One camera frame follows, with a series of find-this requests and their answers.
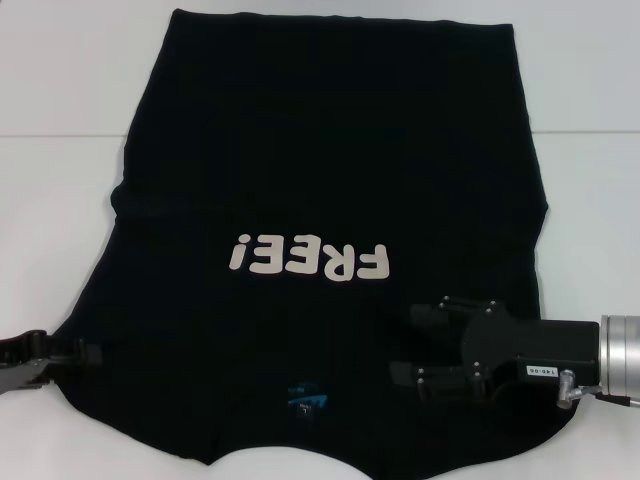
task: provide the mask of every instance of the white lettering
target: white lettering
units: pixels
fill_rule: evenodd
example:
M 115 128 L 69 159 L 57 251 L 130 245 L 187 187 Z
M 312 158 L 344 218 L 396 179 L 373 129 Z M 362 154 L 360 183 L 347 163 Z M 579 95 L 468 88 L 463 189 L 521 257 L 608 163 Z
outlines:
M 292 247 L 291 255 L 302 257 L 304 262 L 295 262 L 289 260 L 284 269 L 294 273 L 304 273 L 312 275 L 318 271 L 318 260 L 320 259 L 320 244 L 322 240 L 315 235 L 296 235 L 294 238 L 296 243 L 306 243 L 306 247 Z
M 238 237 L 239 245 L 233 247 L 233 253 L 231 254 L 231 261 L 229 262 L 229 268 L 231 270 L 237 270 L 242 266 L 242 261 L 244 260 L 244 252 L 247 251 L 247 246 L 245 243 L 249 243 L 251 237 L 246 233 L 240 235 Z
M 356 255 L 351 245 L 344 246 L 344 254 L 340 254 L 340 252 L 331 245 L 325 245 L 322 247 L 322 251 L 331 257 L 324 266 L 324 274 L 329 280 L 333 280 L 334 282 L 348 282 L 353 278 Z M 336 273 L 336 269 L 341 265 L 344 271 L 342 275 L 339 275 Z
M 282 235 L 260 235 L 258 242 L 269 244 L 268 247 L 256 247 L 253 251 L 256 257 L 269 257 L 269 263 L 253 262 L 249 270 L 253 273 L 274 274 L 282 271 L 282 250 L 284 237 Z
M 375 263 L 375 268 L 359 268 L 358 278 L 367 280 L 378 280 L 389 276 L 389 258 L 387 258 L 387 248 L 384 245 L 376 245 L 375 253 L 360 255 L 362 263 Z

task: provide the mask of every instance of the metal cylinder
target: metal cylinder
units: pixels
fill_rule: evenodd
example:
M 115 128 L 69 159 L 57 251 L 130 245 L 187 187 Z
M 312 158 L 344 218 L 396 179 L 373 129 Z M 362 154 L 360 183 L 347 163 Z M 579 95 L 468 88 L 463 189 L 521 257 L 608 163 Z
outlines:
M 602 317 L 600 385 L 605 395 L 640 400 L 640 317 Z

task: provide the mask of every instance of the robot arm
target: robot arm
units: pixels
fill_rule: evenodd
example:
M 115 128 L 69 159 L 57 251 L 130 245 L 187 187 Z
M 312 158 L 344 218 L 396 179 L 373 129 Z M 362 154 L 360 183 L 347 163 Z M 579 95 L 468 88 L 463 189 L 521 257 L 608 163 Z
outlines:
M 397 385 L 415 386 L 422 399 L 490 400 L 513 383 L 554 385 L 557 404 L 571 408 L 586 394 L 640 406 L 640 317 L 597 322 L 520 320 L 498 301 L 445 297 L 437 307 L 414 305 L 411 326 L 426 340 L 448 342 L 458 332 L 454 365 L 391 362 Z

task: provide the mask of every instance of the white surface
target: white surface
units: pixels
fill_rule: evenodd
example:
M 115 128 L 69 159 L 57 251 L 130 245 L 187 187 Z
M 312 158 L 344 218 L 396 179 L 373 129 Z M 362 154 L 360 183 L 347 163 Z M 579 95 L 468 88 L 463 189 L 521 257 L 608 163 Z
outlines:
M 340 14 L 509 22 L 534 130 L 640 132 L 635 0 L 0 1 L 0 338 L 55 329 L 101 255 L 131 121 L 169 15 Z M 549 318 L 640 313 L 640 134 L 535 136 L 551 205 L 538 248 Z M 637 478 L 640 411 L 585 401 L 559 435 L 450 480 Z M 349 466 L 292 449 L 204 467 L 74 411 L 56 387 L 0 396 L 2 478 L 336 479 Z
M 176 7 L 513 23 L 534 130 L 640 130 L 634 0 L 2 0 L 0 133 L 124 134 Z

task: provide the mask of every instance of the black t-shirt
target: black t-shirt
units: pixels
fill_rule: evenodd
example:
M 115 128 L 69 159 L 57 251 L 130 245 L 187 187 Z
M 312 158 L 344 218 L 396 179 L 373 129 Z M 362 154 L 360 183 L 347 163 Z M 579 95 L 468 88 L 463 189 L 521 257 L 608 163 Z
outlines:
M 295 446 L 421 479 L 570 417 L 528 396 L 421 403 L 389 374 L 448 361 L 401 321 L 410 304 L 539 316 L 547 206 L 510 25 L 176 11 L 112 203 L 56 333 L 102 343 L 104 366 L 59 384 L 138 440 L 205 463 Z

